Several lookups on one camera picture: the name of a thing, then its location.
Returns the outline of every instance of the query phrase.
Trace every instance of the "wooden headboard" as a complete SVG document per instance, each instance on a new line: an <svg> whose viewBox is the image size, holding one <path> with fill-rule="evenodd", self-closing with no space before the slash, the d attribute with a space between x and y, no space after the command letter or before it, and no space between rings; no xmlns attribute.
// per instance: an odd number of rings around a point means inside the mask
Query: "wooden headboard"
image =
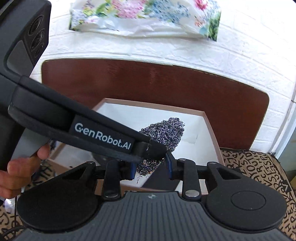
<svg viewBox="0 0 296 241"><path fill-rule="evenodd" d="M268 95L221 76L178 66L111 59L56 59L42 81L93 108L103 98L205 111L220 147L249 149L268 107Z"/></svg>

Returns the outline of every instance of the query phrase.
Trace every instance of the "floral print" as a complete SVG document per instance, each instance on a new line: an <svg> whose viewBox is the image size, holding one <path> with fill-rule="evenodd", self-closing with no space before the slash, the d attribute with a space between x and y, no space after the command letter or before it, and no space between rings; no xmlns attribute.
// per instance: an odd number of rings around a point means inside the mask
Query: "floral print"
<svg viewBox="0 0 296 241"><path fill-rule="evenodd" d="M70 29L78 31L83 25L84 31L125 36L176 34L217 41L220 16L216 0L76 0ZM121 23L116 18L135 22Z"/></svg>
<svg viewBox="0 0 296 241"><path fill-rule="evenodd" d="M173 5L170 0L156 0L151 6L149 16L151 18L158 18L161 21L179 24L181 18L188 18L190 14L188 9L179 2Z"/></svg>

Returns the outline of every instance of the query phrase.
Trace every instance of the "human hand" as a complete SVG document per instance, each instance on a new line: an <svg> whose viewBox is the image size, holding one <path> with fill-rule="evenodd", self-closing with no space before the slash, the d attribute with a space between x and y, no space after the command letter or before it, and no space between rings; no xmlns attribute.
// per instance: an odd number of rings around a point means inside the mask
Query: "human hand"
<svg viewBox="0 0 296 241"><path fill-rule="evenodd" d="M46 144L30 158L11 160L7 172L0 170L0 197L11 199L19 195L22 187L31 182L31 176L40 167L41 160L48 158L49 150L49 144Z"/></svg>

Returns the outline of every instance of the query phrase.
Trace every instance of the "cardboard box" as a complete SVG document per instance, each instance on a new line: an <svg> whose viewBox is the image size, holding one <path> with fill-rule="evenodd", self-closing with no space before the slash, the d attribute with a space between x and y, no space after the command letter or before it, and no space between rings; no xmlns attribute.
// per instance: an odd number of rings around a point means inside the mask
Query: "cardboard box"
<svg viewBox="0 0 296 241"><path fill-rule="evenodd" d="M203 111L117 99L103 99L94 110L137 131L150 124L168 120L170 117L177 117L184 122L185 127L183 137L172 153L174 157L176 159L193 160L197 165L206 165L209 161L216 161L224 165L212 127ZM65 170L69 168L70 164L75 167L93 160L90 152L64 144L56 149L51 159L55 165L59 164L61 167L65 167ZM136 173L133 181L121 181L123 189L147 190L143 189L142 185L150 175L147 177L139 176ZM200 183L202 193L206 194L204 180L201 180ZM180 181L176 191L182 191L182 181Z"/></svg>

